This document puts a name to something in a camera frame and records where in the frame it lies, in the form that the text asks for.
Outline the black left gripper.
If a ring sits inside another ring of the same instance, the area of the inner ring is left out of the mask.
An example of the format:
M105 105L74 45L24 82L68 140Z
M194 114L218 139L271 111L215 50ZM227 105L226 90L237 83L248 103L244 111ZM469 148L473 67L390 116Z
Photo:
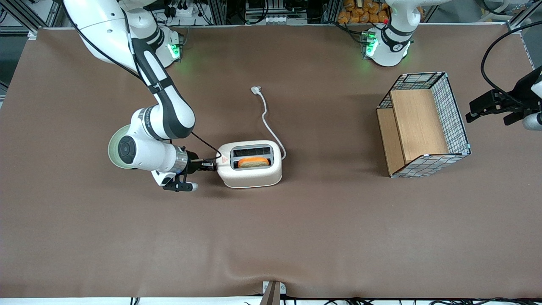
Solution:
M498 114L506 112L523 113L525 111L537 113L541 111L541 97L532 89L541 80L541 69L542 66L539 66L519 79L509 92L496 89L500 95ZM490 89L469 103L470 112L466 114L467 123L472 123L482 116L493 114L496 110L496 90Z

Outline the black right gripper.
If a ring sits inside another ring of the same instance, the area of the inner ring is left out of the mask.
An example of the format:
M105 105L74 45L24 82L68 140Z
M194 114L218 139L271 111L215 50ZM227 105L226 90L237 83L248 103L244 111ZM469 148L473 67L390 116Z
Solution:
M193 151L185 151L188 157L188 162L186 164L185 173L193 174L198 171L202 164L202 171L211 171L216 172L217 168L215 166L215 160L201 160L197 154Z

